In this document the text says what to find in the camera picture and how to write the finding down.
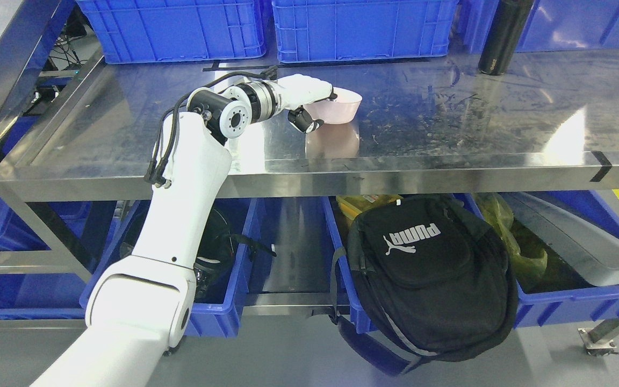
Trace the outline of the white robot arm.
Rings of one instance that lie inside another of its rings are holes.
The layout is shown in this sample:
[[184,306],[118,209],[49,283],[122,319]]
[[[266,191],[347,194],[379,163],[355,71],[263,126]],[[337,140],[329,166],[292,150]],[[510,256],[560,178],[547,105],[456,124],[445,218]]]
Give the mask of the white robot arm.
[[226,139],[277,112],[260,82],[198,88],[170,110],[155,145],[152,202],[131,255],[113,263],[88,301],[86,330],[34,386],[144,386],[164,352],[182,339],[196,294],[197,251],[231,168]]

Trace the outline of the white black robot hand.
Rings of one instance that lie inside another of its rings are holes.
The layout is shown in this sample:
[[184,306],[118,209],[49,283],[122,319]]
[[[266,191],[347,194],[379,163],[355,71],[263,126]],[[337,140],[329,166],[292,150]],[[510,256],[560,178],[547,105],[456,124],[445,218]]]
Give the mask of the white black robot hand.
[[289,123],[303,134],[314,132],[324,124],[324,120],[313,118],[305,105],[337,98],[331,83],[304,74],[272,81],[272,95],[272,116],[287,111]]

